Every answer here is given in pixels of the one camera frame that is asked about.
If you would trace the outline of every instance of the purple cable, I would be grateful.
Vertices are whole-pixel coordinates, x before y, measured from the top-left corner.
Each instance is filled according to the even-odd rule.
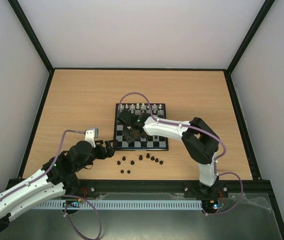
[[[238,180],[240,181],[240,185],[241,185],[240,197],[238,198],[237,202],[236,202],[232,207],[230,207],[228,210],[225,210],[225,211],[222,211],[222,212],[207,213],[207,212],[203,209],[202,211],[205,213],[206,216],[215,216],[215,215],[226,214],[226,213],[230,212],[232,209],[234,209],[234,208],[239,204],[239,202],[241,201],[242,195],[243,195],[243,183],[242,183],[242,180],[241,180],[240,176],[237,175],[237,174],[234,173],[234,172],[231,172],[231,171],[227,171],[227,172],[221,173],[221,174],[219,174],[219,175],[220,175],[220,176],[223,176],[223,175],[227,175],[227,174],[232,174],[232,175],[236,176],[236,177],[238,178]]]
[[[68,209],[68,206],[70,205],[66,205],[65,209],[64,209],[64,213],[66,214],[66,218],[68,219],[68,221],[70,222],[73,230],[84,240],[98,240],[101,236],[101,233],[102,233],[102,222],[101,222],[101,216],[98,212],[98,210],[93,206],[93,204],[91,202],[89,202],[88,200],[80,197],[80,196],[74,196],[74,195],[63,195],[62,197],[66,197],[66,198],[74,198],[74,199],[81,199],[82,201],[86,202],[87,204],[89,204],[91,206],[91,208],[93,208],[93,210],[95,211],[96,213],[96,216],[97,216],[97,219],[98,219],[98,224],[99,224],[99,227],[100,227],[100,230],[98,232],[98,235],[96,238],[88,238],[86,236],[84,236],[82,233],[79,232],[79,230],[76,228],[76,226],[73,224],[73,222],[71,221],[69,215],[67,214],[67,209]]]
[[[58,150],[57,150],[57,152],[56,152],[56,155],[55,155],[55,157],[54,157],[54,159],[53,159],[53,162],[51,163],[51,165],[48,167],[48,169],[47,169],[43,174],[41,174],[41,175],[38,176],[37,178],[35,178],[35,179],[33,179],[32,181],[30,181],[29,184],[32,184],[32,183],[34,183],[35,181],[39,180],[40,178],[42,178],[43,176],[45,176],[46,174],[48,174],[48,172],[53,168],[53,166],[54,166],[54,164],[56,163],[56,161],[57,161],[57,159],[58,159],[58,156],[59,156],[59,154],[60,154],[60,152],[61,152],[61,148],[62,148],[62,145],[63,145],[63,141],[64,141],[64,138],[65,138],[67,132],[76,133],[76,134],[86,134],[85,131],[65,130],[64,133],[63,133],[63,135],[62,135],[61,142],[60,142],[60,145],[59,145]],[[26,186],[27,186],[27,185],[24,184],[24,185],[21,185],[21,186],[17,187],[16,189],[14,189],[14,190],[8,192],[8,193],[5,194],[4,196],[0,197],[0,202],[1,202],[3,199],[5,199],[5,198],[7,198],[8,196],[10,196],[11,194],[14,194],[15,192],[19,191],[20,189],[22,189],[22,188],[24,188],[24,187],[26,187]]]
[[[118,110],[119,110],[119,112],[121,112],[121,103],[122,103],[123,99],[125,99],[127,96],[133,95],[133,94],[142,96],[142,97],[146,100],[147,105],[148,105],[148,108],[151,109],[151,104],[150,104],[150,101],[148,100],[148,98],[147,98],[145,95],[143,95],[142,93],[140,93],[140,92],[135,92],[135,91],[134,91],[134,92],[129,92],[128,94],[125,94],[125,95],[120,99],[120,102],[119,102],[119,104],[118,104]],[[157,122],[158,120],[157,120],[157,118],[153,115],[153,113],[152,113],[151,110],[150,110],[150,114],[151,114],[152,119]],[[167,125],[179,127],[179,124],[178,124],[178,123],[172,123],[172,122],[167,122],[167,121],[162,121],[162,120],[159,120],[158,122],[161,123],[161,124],[167,124]],[[196,127],[196,126],[181,124],[181,127],[189,128],[189,129],[194,129],[194,130],[196,130],[196,131],[199,131],[199,132],[201,132],[201,133],[203,133],[203,134],[206,134],[206,135],[210,136],[211,138],[213,138],[214,140],[216,140],[219,144],[221,144],[221,146],[223,147],[223,152],[222,152],[220,155],[218,155],[218,156],[216,156],[216,157],[214,158],[214,173],[216,174],[216,173],[217,173],[217,166],[216,166],[217,163],[216,163],[215,161],[216,161],[217,159],[223,157],[223,156],[227,153],[227,147],[225,146],[225,144],[224,144],[217,136],[214,136],[213,134],[209,133],[208,131],[205,131],[205,130],[203,130],[203,129],[201,129],[201,128],[198,128],[198,127]]]

